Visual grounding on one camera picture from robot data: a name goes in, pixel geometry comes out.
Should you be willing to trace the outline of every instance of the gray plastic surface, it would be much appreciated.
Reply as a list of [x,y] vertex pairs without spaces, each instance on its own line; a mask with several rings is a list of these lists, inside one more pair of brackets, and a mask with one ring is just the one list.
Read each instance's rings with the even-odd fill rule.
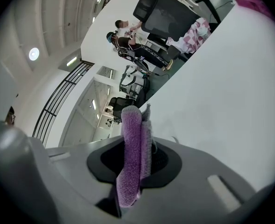
[[[95,180],[86,159],[92,151],[122,140],[115,137],[47,150],[38,139],[0,124],[0,183],[24,212],[45,223],[227,223],[248,215],[265,196],[254,195],[243,178],[211,155],[156,139],[181,156],[182,170],[167,186],[144,189],[141,198],[117,219],[94,206],[108,197],[111,185]],[[50,156],[62,158],[52,161]],[[227,213],[207,182],[210,175],[223,178],[244,203],[241,208]]]

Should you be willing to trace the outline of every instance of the hair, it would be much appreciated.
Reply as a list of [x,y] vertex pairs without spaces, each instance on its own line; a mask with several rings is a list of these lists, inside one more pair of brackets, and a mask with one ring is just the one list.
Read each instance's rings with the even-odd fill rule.
[[[116,35],[116,33],[115,32],[109,32],[109,33],[107,33],[106,39],[108,39],[111,35],[113,37],[114,35]],[[112,38],[111,42],[112,42],[112,44],[114,44],[115,43],[115,39]]]
[[122,21],[121,20],[117,20],[117,21],[115,21],[115,26],[117,27],[117,28],[120,28],[120,23],[121,23]]

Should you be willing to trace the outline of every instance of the office desk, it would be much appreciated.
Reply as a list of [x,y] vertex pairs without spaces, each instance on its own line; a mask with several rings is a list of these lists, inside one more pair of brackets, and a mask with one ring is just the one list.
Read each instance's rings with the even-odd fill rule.
[[147,103],[155,137],[210,153],[256,190],[272,183],[275,23],[235,6]]

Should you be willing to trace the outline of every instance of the sneaker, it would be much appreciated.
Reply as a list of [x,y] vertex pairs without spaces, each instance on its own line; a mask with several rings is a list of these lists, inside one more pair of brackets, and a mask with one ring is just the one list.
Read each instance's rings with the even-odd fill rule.
[[174,63],[174,60],[171,59],[170,62],[169,62],[169,64],[168,64],[168,66],[166,67],[166,69],[170,70],[170,68],[171,68],[171,66],[172,66],[173,63]]

